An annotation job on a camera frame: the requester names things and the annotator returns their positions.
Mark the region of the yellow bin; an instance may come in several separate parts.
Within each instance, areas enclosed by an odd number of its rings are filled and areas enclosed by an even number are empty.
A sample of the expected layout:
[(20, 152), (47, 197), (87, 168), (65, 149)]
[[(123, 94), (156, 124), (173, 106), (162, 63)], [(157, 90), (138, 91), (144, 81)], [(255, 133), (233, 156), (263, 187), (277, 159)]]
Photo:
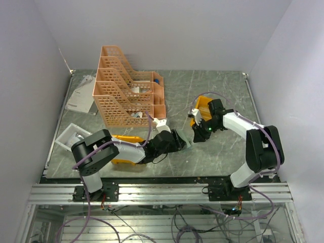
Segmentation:
[(194, 107), (190, 107), (189, 112), (192, 111), (192, 109), (198, 109), (200, 111), (201, 117), (205, 120), (208, 121), (212, 118), (209, 110), (208, 103), (212, 101), (212, 98), (200, 95), (195, 101)]
[(115, 146), (118, 148), (119, 154), (111, 160), (113, 164), (138, 164), (145, 158), (145, 151), (141, 148), (135, 148), (132, 146), (120, 144), (120, 142), (126, 142), (128, 144), (134, 144), (136, 147), (141, 146), (145, 140), (137, 136), (122, 136), (122, 135), (112, 135), (112, 140), (118, 143)]

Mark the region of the pink file organizer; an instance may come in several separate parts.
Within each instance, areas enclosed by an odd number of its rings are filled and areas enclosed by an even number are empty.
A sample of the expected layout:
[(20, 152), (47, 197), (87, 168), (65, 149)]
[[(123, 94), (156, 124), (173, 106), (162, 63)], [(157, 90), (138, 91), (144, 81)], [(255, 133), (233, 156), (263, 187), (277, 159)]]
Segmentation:
[(148, 114), (166, 118), (163, 77), (135, 71), (118, 46), (101, 48), (93, 98), (106, 127), (146, 127)]

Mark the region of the white bin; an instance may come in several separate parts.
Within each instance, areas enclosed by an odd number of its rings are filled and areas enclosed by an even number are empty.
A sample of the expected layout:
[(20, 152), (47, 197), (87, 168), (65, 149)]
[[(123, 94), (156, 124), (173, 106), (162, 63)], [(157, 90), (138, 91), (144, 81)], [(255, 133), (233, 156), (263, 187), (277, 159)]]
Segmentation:
[(90, 136), (92, 133), (84, 130), (83, 128), (77, 126), (76, 124), (69, 124), (68, 127), (56, 138), (55, 143), (63, 147), (65, 150), (71, 152), (72, 146)]

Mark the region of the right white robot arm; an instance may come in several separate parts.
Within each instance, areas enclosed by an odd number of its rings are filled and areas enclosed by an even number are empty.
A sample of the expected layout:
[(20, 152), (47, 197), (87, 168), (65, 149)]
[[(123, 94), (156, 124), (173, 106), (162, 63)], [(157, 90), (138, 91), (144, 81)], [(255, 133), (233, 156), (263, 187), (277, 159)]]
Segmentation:
[(194, 143), (206, 142), (218, 130), (232, 130), (246, 142), (245, 163), (229, 176), (229, 184), (223, 188), (228, 200), (239, 197), (241, 188), (257, 177), (275, 174), (285, 161), (277, 127), (261, 125), (233, 109), (225, 109), (220, 99), (198, 96), (188, 117)]

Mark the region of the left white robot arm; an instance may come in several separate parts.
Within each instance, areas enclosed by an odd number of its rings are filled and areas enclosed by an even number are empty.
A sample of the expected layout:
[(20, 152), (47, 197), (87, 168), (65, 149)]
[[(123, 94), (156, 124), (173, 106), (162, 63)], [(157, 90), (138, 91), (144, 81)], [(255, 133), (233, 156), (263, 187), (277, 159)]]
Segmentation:
[(182, 151), (190, 146), (187, 138), (176, 130), (161, 131), (153, 138), (111, 135), (100, 130), (73, 144), (72, 155), (82, 185), (74, 190), (73, 201), (117, 201), (118, 187), (102, 182), (100, 170), (108, 163), (146, 165), (161, 155)]

